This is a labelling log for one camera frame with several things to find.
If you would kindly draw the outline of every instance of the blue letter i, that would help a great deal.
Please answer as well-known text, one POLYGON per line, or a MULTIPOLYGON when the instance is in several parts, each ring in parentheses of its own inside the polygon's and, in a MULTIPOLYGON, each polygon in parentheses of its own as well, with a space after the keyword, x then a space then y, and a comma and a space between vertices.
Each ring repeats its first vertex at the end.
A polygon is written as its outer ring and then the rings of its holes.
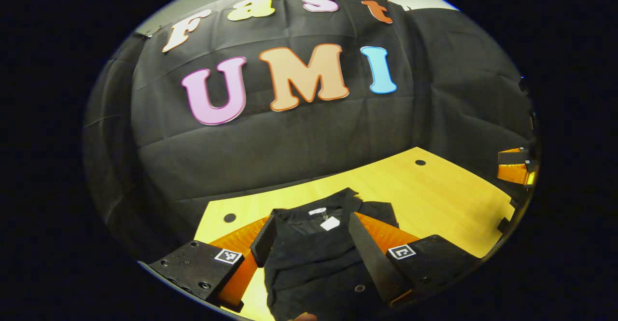
POLYGON ((386 63, 388 52, 382 47, 365 46, 360 48, 360 53, 367 56, 369 66, 371 66, 371 74, 373 75, 373 84, 369 87, 371 92, 377 94, 395 92, 397 85, 391 80, 391 73, 386 63))

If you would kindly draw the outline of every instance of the clothing tag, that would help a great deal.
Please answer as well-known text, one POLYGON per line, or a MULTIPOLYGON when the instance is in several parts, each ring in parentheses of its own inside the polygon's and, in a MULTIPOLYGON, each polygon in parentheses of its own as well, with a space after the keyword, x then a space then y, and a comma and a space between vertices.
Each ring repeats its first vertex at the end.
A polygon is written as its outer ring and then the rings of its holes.
POLYGON ((309 211, 309 215, 315 215, 316 213, 321 213, 326 211, 326 208, 312 209, 309 211))
POLYGON ((339 220, 335 217, 331 217, 328 220, 326 220, 324 223, 322 223, 320 226, 322 226, 322 228, 329 231, 338 225, 339 225, 339 220))

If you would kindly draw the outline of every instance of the pink letter u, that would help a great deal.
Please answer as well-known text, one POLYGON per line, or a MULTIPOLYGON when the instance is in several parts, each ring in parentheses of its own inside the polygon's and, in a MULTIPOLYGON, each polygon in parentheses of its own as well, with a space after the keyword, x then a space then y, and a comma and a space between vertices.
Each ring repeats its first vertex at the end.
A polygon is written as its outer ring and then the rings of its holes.
POLYGON ((183 86, 187 88, 189 105, 195 119, 203 125, 216 126, 232 121, 240 115, 247 103, 245 84, 240 70, 246 62, 245 57, 234 57, 220 62, 217 66, 217 70, 225 75, 229 97, 227 104, 220 108, 215 108, 210 104, 208 98, 206 80, 210 75, 210 70, 197 70, 183 79, 183 86))

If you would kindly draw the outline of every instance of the orange gripper part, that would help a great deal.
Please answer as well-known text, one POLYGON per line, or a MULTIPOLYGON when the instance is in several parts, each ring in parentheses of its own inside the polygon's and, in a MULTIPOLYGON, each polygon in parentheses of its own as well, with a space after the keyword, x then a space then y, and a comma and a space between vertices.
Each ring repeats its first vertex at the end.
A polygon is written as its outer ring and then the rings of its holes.
POLYGON ((419 237, 404 232, 397 227, 393 227, 390 224, 386 224, 382 221, 376 220, 361 213, 354 213, 365 229, 369 232, 373 240, 376 242, 382 253, 386 254, 386 251, 390 248, 395 248, 400 245, 408 244, 416 240, 420 240, 419 237))
POLYGON ((217 248, 240 252, 245 257, 245 260, 240 264, 234 275, 232 275, 232 278, 217 295, 219 301, 224 304, 240 305, 242 296, 245 294, 247 286, 249 286, 258 268, 253 253, 251 253, 251 244, 269 217, 257 220, 210 243, 217 248))

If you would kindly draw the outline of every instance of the yellow wooden tabletop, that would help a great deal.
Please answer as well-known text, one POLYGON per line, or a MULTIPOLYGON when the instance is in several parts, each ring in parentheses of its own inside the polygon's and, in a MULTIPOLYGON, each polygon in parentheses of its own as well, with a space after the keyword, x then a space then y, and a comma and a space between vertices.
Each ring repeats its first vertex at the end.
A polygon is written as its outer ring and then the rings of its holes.
MULTIPOLYGON (((211 242, 268 216, 272 209, 295 208, 347 187, 358 192, 363 201, 391 203, 400 229, 421 238, 440 235, 476 257, 492 249, 501 236, 498 224, 503 217, 510 220, 514 211, 510 196, 494 185, 415 147, 320 180, 210 202, 195 240, 211 242), (417 160, 425 164, 418 165, 417 160), (236 215, 231 223, 223 220, 228 213, 236 215)), ((266 300, 264 272, 258 268, 243 296, 245 306, 239 315, 273 321, 266 300)))

